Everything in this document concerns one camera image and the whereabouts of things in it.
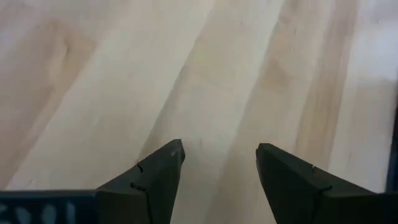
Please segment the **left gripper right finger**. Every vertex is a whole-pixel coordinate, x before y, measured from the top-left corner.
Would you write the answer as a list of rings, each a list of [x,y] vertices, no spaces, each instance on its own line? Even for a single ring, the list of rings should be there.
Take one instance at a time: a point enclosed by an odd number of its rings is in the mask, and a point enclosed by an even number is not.
[[[270,143],[256,149],[256,165],[277,223],[355,223],[357,198],[374,194]]]

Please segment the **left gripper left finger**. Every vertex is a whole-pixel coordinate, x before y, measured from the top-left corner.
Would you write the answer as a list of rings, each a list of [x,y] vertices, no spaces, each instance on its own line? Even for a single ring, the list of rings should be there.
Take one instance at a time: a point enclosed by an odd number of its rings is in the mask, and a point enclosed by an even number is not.
[[[185,151],[174,139],[98,188],[100,223],[170,223]]]

